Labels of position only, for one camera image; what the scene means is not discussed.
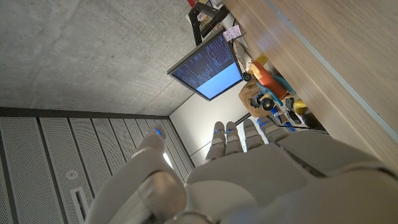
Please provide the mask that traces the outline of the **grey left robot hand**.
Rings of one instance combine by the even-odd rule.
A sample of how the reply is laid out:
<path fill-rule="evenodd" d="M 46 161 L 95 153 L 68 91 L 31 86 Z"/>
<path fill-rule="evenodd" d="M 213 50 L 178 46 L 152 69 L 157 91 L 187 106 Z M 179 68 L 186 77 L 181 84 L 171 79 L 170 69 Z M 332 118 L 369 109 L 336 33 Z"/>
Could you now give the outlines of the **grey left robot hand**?
<path fill-rule="evenodd" d="M 105 183 L 86 223 L 396 223 L 397 174 L 379 159 L 269 118 L 217 122 L 205 162 L 185 181 L 165 161 L 152 126 Z"/>

